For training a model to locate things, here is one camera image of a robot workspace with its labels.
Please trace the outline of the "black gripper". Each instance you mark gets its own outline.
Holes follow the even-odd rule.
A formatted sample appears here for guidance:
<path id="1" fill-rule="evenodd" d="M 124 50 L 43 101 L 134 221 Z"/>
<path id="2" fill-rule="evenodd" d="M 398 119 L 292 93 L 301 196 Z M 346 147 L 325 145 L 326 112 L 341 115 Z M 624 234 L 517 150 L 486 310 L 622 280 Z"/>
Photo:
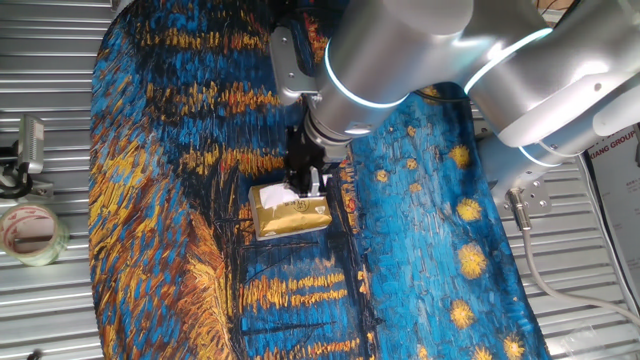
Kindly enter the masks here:
<path id="1" fill-rule="evenodd" d="M 288 127 L 286 137 L 288 187 L 298 195 L 320 196 L 323 179 L 318 170 L 330 169 L 325 148 L 314 142 L 303 127 Z"/>

